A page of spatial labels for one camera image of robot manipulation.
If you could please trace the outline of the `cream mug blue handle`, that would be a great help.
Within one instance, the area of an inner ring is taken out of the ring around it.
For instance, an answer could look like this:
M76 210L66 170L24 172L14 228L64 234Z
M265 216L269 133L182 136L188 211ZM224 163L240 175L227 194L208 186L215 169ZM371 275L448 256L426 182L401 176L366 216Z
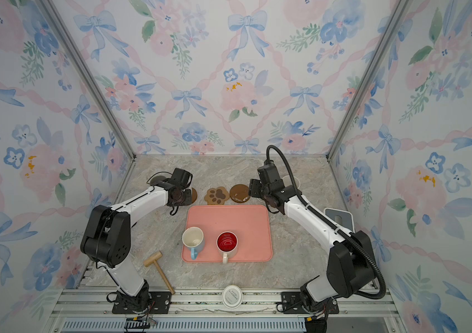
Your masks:
M199 253L205 248L205 236L198 227L190 227L182 236L183 245L190 251L190 258L196 260Z

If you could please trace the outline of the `grey mug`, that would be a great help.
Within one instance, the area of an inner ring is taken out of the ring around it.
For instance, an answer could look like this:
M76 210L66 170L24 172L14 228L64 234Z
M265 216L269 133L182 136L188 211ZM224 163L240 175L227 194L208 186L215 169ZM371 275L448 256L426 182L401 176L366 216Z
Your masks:
M170 180L169 177L157 175L152 177L152 179L150 179L148 183L150 184L150 186L167 189L171 185L170 183L168 183L168 180Z

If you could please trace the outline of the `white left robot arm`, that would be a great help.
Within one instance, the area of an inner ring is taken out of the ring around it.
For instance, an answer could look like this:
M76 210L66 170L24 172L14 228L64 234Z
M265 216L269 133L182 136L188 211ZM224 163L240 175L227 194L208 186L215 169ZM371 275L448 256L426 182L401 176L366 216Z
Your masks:
M99 268L105 269L117 285L115 303L134 313L146 312L153 304L147 281L130 259L132 227L152 211L167 206L175 215L178 208L192 204L193 175L176 168L164 178L156 173L146 190L111 206L92 209L80 250Z

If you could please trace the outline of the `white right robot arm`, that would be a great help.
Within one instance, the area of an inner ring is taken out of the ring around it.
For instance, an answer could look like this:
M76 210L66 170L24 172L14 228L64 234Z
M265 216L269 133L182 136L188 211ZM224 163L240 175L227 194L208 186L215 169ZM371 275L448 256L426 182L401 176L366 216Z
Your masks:
M353 295L384 298L387 287L366 233L355 233L319 212L295 184L284 183L273 161L266 160L258 176L250 181L249 195L299 223L327 253L325 273L301 287L300 304L306 311L324 312L334 299Z

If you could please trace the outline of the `red interior mug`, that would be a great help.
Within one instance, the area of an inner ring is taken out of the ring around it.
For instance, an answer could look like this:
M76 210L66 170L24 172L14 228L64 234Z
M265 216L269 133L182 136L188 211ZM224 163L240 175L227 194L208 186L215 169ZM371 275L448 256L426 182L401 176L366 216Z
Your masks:
M227 264L237 254L238 245L237 235L232 232L226 231L217 237L216 246L223 264Z

